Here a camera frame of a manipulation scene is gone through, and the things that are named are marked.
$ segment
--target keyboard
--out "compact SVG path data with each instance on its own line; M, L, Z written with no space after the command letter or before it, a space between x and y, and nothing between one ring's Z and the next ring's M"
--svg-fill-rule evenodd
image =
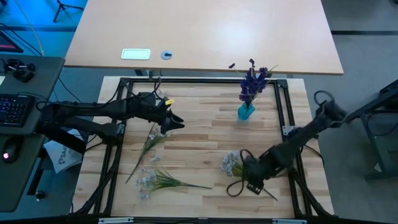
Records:
M0 126L23 127L34 96L0 94Z

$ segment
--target wooden tabletop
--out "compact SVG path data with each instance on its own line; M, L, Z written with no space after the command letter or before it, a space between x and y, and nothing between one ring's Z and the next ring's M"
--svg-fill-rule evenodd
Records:
M114 93L120 77L104 77L99 101L105 102ZM288 80L296 125L303 126L312 120L304 82ZM185 128L174 130L171 137L160 143L146 155L140 166L148 169L163 166L176 179L212 190L175 187L154 192L149 200L141 200L136 172L125 184L136 165L137 158L152 124L134 118L127 121L121 163L113 201L112 216L135 217L235 217L235 218L292 218L294 216L287 176L264 182L265 188L277 197L274 200L265 192L255 195L247 189L236 197L226 194L226 187L237 179L228 177L220 169L223 156L229 151L249 149L255 156L261 155L272 145L281 142L274 89L268 85L256 98L256 108L250 120L237 121L238 84L163 83L162 92L175 103L172 110L185 121ZM153 84L135 83L134 92L152 91ZM110 122L95 117L97 123ZM309 146L318 149L312 140ZM88 151L83 159L73 203L80 208L93 193L100 179L105 146ZM155 154L162 156L160 164L150 162ZM324 206L333 213L328 185L321 159L304 149L303 165L309 189ZM239 186L231 191L238 191ZM301 193L299 201L303 211Z
M250 58L274 73L343 74L320 0L90 0L65 66L227 72Z

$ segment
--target computer mouse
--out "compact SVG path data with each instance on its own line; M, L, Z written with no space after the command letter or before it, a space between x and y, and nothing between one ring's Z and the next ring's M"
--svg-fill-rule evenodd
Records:
M7 139L1 150L1 158L4 163L12 164L17 161L22 141L23 138L18 136L13 136Z

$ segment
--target glass vase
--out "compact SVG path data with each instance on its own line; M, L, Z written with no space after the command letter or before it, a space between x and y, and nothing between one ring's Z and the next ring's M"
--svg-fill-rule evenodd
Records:
M250 104L249 107L247 104L243 103L242 106L238 109L238 118L241 120L247 120L250 115L254 112L255 108L253 104Z

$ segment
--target floor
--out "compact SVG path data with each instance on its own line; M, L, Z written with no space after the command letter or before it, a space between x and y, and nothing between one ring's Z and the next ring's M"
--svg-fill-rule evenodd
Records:
M65 4L84 6L85 0L64 0ZM24 9L36 7L27 15L37 27L59 27L58 32L39 32L48 56L64 57L73 32L62 32L65 27L76 27L81 11L70 9L61 12L58 22L52 22L56 10L55 0L19 0ZM331 30L394 30L398 31L398 6L388 0L322 0ZM26 22L13 1L2 9L0 22L9 26L25 26ZM38 47L29 31L17 31L32 45ZM333 93L338 104L352 111L375 97L378 90L398 77L398 35L334 35L333 36L345 74L342 77L294 75L304 78L310 106L314 113L317 106L313 94L317 90ZM83 101L96 101L105 75L134 75L133 70L106 70L64 68L61 79ZM167 76L231 76L224 73L163 72ZM57 84L60 100L72 97ZM384 132L398 121L396 117L375 117L374 132ZM394 131L379 138L386 147L397 147L392 138ZM358 121L344 125L339 130L329 129L321 133L320 149L325 159L331 199L335 213L343 218L398 223L398 179L366 182L365 174L373 172L374 154ZM67 214L78 177L79 167L55 175L46 171L40 189L47 195L44 200L23 196L14 213L0 213L0 220L44 217Z

